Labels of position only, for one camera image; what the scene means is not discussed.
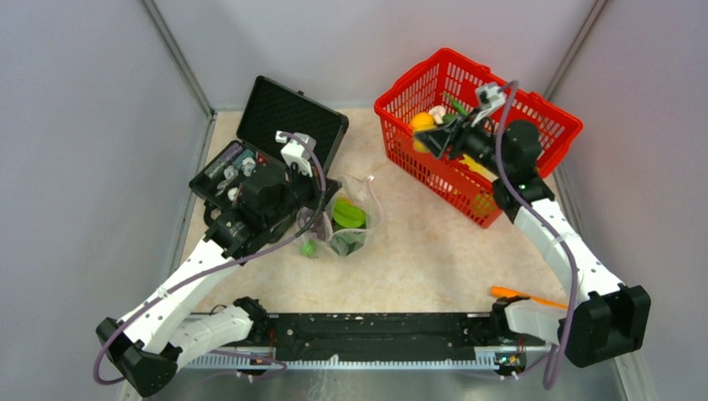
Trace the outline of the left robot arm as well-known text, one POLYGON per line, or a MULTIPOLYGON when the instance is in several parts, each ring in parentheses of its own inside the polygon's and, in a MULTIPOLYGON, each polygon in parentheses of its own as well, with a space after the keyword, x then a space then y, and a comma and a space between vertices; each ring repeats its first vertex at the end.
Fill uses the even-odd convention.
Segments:
POLYGON ((209 231, 185 261, 140 307, 119 320, 107 317, 96 328, 102 343, 94 360, 94 382, 109 386, 126 381, 143 397, 162 388, 186 364, 213 350, 243 340, 262 343, 268 324, 260 304, 243 298, 211 317, 184 325, 192 309, 222 280, 247 262, 289 245, 300 229, 282 241, 272 229, 247 227, 245 218, 226 222, 225 237, 209 231))

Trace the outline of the green toy leaf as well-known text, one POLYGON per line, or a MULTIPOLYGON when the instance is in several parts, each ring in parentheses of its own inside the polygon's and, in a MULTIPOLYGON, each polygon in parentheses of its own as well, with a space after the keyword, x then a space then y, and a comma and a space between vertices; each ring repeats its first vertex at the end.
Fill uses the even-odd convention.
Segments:
POLYGON ((332 209, 332 220, 341 228, 357 229, 366 225, 367 214, 349 199, 340 197, 335 200, 332 209))

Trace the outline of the dark red toy grapes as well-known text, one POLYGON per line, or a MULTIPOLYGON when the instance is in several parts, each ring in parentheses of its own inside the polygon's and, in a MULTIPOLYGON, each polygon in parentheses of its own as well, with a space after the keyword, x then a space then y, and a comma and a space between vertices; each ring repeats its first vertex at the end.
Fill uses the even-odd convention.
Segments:
POLYGON ((296 218, 296 223, 297 223, 297 230, 302 229, 305 227, 308 223, 311 223, 309 225, 308 231, 309 232, 316 232, 318 230, 318 222, 321 219, 321 213, 316 212, 312 209, 309 209, 307 207, 301 208, 298 213, 297 213, 297 218, 296 218))

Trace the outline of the green toy pepper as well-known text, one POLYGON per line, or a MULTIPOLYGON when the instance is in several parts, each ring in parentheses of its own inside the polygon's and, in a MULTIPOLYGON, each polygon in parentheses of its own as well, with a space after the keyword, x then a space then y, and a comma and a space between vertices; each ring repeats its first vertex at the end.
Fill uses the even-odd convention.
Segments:
POLYGON ((307 258, 317 256, 317 243, 315 240, 307 240, 301 246, 301 254, 307 258))

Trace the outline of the clear zip top bag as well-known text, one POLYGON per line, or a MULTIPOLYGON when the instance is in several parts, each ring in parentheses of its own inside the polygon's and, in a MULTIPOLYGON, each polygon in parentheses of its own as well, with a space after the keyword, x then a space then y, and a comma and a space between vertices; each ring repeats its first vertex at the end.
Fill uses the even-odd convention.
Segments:
POLYGON ((373 242, 374 232, 382 223, 383 209, 372 187, 373 175, 363 179, 342 175, 337 180, 341 189, 322 212, 316 214, 305 207, 296 215, 299 229, 308 221, 314 221, 297 240, 299 251, 305 257, 350 256, 373 242))

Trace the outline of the yellow toy lemon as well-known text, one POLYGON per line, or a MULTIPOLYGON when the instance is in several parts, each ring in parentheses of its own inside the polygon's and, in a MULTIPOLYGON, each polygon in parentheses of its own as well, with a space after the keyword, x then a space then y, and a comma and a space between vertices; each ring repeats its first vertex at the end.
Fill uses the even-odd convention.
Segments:
MULTIPOLYGON (((410 122, 409 125, 412 128, 412 132, 415 134, 418 131, 424 131, 424 130, 430 130, 430 129, 436 129, 437 124, 435 122, 435 119, 433 118, 432 115, 426 112, 421 112, 418 114, 415 114, 410 122)), ((413 137, 412 140, 412 146, 413 149, 418 152, 418 153, 427 153, 428 150, 426 146, 418 140, 416 137, 413 137)))

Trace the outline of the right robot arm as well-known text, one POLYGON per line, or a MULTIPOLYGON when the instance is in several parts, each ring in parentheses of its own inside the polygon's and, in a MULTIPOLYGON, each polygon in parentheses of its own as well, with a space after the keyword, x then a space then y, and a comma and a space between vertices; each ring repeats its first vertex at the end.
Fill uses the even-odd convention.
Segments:
POLYGON ((528 296, 502 297, 489 322, 496 342, 511 344, 529 335, 558 347, 579 368, 641 349, 650 295, 610 272, 568 223, 537 171, 543 147, 535 124, 515 120, 493 135, 458 119, 419 130, 413 140, 438 159, 463 155, 494 173, 497 207, 531 241, 569 296, 566 308, 528 296))

